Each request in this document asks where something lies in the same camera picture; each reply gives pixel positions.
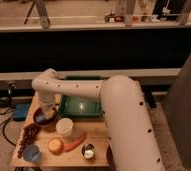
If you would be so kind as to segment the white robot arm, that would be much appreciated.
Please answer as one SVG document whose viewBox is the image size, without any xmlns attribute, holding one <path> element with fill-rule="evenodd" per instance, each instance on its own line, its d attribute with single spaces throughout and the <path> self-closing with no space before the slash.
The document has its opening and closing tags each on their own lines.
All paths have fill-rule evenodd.
<svg viewBox="0 0 191 171">
<path fill-rule="evenodd" d="M 141 88 L 130 77 L 61 80 L 47 69 L 32 88 L 43 110 L 54 106 L 57 94 L 100 101 L 117 171 L 165 171 Z"/>
</svg>

